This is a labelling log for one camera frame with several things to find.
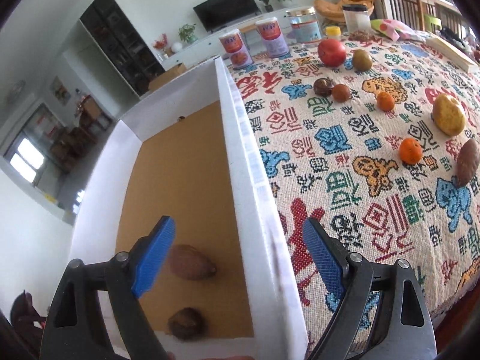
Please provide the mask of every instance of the can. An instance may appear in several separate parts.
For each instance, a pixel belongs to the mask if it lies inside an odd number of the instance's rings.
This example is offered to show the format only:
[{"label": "can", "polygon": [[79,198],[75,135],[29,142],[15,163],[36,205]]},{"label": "can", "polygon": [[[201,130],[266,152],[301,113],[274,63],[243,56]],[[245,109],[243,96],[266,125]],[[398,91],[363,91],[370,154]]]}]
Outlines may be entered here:
[{"label": "can", "polygon": [[234,69],[243,69],[254,63],[243,42],[242,33],[237,28],[220,36],[219,40],[228,53]]},{"label": "can", "polygon": [[293,34],[297,43],[318,43],[322,39],[322,33],[318,25],[314,7],[302,7],[289,9],[286,15],[290,18]]},{"label": "can", "polygon": [[257,30],[262,37],[263,45],[267,49],[270,58],[284,56],[289,52],[289,47],[287,46],[287,42],[285,42],[276,17],[260,20],[256,22],[255,25],[257,26]]}]

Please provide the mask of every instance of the patterned tablecloth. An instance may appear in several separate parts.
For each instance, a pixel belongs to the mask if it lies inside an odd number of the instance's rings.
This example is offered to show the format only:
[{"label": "patterned tablecloth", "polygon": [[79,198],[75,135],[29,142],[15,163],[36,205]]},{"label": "patterned tablecloth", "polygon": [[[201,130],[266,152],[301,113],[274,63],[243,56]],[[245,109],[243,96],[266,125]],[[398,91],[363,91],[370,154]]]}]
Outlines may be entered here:
[{"label": "patterned tablecloth", "polygon": [[[347,60],[338,69],[325,67],[316,50],[291,45],[284,57],[260,54],[231,71],[277,202],[312,344],[339,299],[327,292],[302,241],[307,216],[370,261],[410,261],[433,318],[471,289],[480,266],[479,180],[453,184],[460,148],[480,133],[480,74],[466,74],[419,42],[343,42]],[[352,67],[359,48],[374,60],[366,73]],[[315,95],[320,77],[348,85],[352,99]],[[381,91],[394,96],[393,111],[376,109]],[[431,119],[443,92],[462,102],[468,118],[453,139]],[[406,137],[423,147],[417,165],[399,159]],[[371,293],[357,338],[365,338],[377,300]]]}]

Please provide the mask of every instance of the kiwi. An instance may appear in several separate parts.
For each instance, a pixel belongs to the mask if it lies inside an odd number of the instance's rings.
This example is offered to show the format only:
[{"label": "kiwi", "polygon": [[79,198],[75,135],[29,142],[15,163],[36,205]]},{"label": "kiwi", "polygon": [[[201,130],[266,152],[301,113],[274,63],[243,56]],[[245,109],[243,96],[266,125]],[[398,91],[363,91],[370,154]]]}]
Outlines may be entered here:
[{"label": "kiwi", "polygon": [[199,338],[206,330],[205,318],[192,307],[177,311],[168,321],[170,332],[180,340]]},{"label": "kiwi", "polygon": [[353,52],[352,65],[357,71],[369,71],[373,64],[374,60],[365,50],[355,50]]},{"label": "kiwi", "polygon": [[172,273],[185,280],[202,280],[217,273],[215,264],[191,245],[172,246],[167,261]]},{"label": "kiwi", "polygon": [[470,138],[460,149],[457,158],[457,187],[464,187],[477,173],[480,164],[480,150],[473,138]]}]

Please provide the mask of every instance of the yellow lid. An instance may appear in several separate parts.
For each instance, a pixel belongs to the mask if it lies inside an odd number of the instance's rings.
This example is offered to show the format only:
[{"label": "yellow lid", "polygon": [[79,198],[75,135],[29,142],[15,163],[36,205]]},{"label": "yellow lid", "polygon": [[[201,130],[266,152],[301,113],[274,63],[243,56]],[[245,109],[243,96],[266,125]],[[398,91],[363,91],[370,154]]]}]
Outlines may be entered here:
[{"label": "yellow lid", "polygon": [[340,27],[327,27],[325,28],[325,34],[327,36],[339,36],[342,34]]}]

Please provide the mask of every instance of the red apple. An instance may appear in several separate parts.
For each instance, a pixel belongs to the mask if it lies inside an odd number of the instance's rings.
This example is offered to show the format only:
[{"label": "red apple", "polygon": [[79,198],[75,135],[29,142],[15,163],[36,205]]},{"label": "red apple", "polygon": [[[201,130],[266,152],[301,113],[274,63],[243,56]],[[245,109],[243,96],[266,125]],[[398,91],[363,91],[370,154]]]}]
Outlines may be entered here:
[{"label": "red apple", "polygon": [[337,68],[347,59],[342,42],[337,39],[325,39],[318,45],[318,57],[330,68]]}]

